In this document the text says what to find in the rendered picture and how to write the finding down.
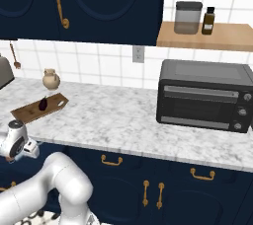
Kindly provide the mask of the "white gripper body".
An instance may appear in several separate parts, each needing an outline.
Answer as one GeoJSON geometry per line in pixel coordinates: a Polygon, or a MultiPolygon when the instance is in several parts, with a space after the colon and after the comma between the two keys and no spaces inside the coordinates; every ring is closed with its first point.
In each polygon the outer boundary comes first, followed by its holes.
{"type": "Polygon", "coordinates": [[[38,143],[33,139],[29,139],[24,146],[23,155],[36,159],[40,155],[40,148],[38,143]]]}

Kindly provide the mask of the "wooden cutting board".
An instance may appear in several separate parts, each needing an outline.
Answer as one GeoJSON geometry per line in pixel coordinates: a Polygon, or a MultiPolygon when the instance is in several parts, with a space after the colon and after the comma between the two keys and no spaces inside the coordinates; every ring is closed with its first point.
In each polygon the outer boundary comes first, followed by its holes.
{"type": "Polygon", "coordinates": [[[68,99],[61,93],[49,96],[46,98],[47,107],[44,111],[39,109],[39,101],[20,107],[11,111],[11,114],[15,119],[22,121],[23,123],[30,123],[36,119],[39,119],[50,113],[57,112],[63,109],[68,103],[68,99]]]}

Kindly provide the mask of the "beige ceramic vase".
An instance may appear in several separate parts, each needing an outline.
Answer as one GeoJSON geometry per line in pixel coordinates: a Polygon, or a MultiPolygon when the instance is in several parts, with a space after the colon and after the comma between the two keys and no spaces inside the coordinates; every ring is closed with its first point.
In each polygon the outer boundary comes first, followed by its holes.
{"type": "Polygon", "coordinates": [[[54,69],[45,69],[42,77],[43,85],[49,90],[56,90],[60,84],[60,78],[54,69]]]}

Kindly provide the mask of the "grey toaster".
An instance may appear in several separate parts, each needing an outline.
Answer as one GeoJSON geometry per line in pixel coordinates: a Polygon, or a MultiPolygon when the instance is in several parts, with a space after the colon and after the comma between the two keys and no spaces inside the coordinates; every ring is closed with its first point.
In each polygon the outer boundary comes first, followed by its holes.
{"type": "Polygon", "coordinates": [[[0,90],[15,79],[9,60],[0,56],[0,90]]]}

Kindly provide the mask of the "hanging wooden spoon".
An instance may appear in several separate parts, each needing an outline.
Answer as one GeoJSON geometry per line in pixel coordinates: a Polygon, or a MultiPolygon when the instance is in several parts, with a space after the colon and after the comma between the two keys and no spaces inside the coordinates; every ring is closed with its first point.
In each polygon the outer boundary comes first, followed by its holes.
{"type": "Polygon", "coordinates": [[[15,66],[15,68],[16,69],[21,69],[21,63],[17,61],[14,46],[11,42],[10,42],[10,48],[11,48],[11,51],[12,51],[12,54],[13,54],[13,57],[14,57],[14,66],[15,66]]]}

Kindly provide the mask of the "navy base cupboard door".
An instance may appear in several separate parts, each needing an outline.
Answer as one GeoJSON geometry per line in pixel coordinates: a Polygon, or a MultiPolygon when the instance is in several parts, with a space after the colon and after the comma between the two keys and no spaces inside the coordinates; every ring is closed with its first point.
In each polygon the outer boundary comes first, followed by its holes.
{"type": "Polygon", "coordinates": [[[237,190],[172,179],[159,183],[165,185],[162,207],[156,207],[162,225],[232,225],[240,202],[237,190]]]}
{"type": "Polygon", "coordinates": [[[91,175],[91,211],[102,223],[112,225],[151,225],[150,186],[148,205],[143,206],[144,177],[134,173],[91,175]]]}

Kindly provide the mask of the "navy drawer front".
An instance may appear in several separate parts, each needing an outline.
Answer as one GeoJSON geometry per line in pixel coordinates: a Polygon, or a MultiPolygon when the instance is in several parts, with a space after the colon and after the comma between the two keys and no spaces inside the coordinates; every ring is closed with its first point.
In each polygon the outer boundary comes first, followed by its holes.
{"type": "Polygon", "coordinates": [[[201,166],[195,164],[181,163],[181,162],[169,162],[168,172],[179,180],[185,180],[189,182],[207,183],[209,185],[221,185],[229,188],[245,188],[252,182],[252,176],[250,173],[227,170],[222,168],[201,166]],[[196,174],[199,176],[209,176],[210,171],[215,171],[215,177],[213,181],[200,181],[196,180],[190,174],[190,169],[195,168],[196,174]]]}
{"type": "Polygon", "coordinates": [[[83,170],[100,173],[137,172],[153,169],[148,158],[80,147],[68,147],[66,154],[83,170]]]}

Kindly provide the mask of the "black toaster oven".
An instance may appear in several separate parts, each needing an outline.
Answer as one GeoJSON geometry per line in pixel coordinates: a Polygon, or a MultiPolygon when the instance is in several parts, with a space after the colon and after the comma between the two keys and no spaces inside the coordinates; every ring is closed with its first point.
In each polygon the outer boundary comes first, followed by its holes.
{"type": "Polygon", "coordinates": [[[161,65],[156,120],[159,123],[245,133],[253,121],[253,70],[246,64],[165,59],[161,65]],[[233,91],[237,99],[166,96],[165,86],[233,91]],[[251,94],[251,101],[243,99],[251,94]],[[247,115],[240,115],[244,108],[247,115]],[[242,128],[233,127],[239,122],[242,128]]]}

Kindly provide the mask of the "grey lidded jar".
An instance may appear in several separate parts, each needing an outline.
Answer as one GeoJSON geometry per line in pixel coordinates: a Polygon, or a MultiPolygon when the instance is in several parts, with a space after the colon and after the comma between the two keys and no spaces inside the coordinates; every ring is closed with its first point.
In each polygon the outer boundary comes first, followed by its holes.
{"type": "Polygon", "coordinates": [[[195,35],[199,30],[202,8],[202,2],[177,1],[174,32],[181,35],[195,35]]]}

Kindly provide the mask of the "dark bottle with black cap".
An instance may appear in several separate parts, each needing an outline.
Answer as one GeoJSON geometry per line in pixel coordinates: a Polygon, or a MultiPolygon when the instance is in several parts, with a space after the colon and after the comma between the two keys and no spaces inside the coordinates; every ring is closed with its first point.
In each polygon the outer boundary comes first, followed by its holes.
{"type": "Polygon", "coordinates": [[[207,7],[207,11],[204,15],[204,21],[202,25],[203,35],[209,36],[212,33],[214,18],[214,7],[207,7]]]}

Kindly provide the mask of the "grey wall outlet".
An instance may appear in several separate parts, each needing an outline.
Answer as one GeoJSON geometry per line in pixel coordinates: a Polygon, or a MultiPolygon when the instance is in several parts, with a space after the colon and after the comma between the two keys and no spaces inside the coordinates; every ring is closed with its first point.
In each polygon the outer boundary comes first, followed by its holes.
{"type": "Polygon", "coordinates": [[[143,45],[134,45],[132,47],[132,61],[135,63],[144,62],[145,47],[143,45]]]}

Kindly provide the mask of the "navy wall cupboard door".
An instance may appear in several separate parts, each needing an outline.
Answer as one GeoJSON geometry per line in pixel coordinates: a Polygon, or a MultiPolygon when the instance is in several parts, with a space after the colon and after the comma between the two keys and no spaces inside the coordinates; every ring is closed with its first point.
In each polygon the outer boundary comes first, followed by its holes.
{"type": "Polygon", "coordinates": [[[0,0],[0,38],[43,38],[51,0],[0,0]]]}
{"type": "Polygon", "coordinates": [[[61,0],[65,29],[57,6],[59,38],[65,41],[155,45],[164,0],[61,0]]]}

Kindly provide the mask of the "wooden wall shelf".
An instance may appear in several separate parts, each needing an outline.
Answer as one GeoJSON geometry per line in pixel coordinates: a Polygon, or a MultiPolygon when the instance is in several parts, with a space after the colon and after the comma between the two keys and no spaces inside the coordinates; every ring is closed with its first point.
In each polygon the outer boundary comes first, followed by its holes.
{"type": "Polygon", "coordinates": [[[163,22],[156,42],[160,47],[253,52],[253,29],[248,24],[216,23],[212,34],[178,35],[173,22],[163,22]]]}

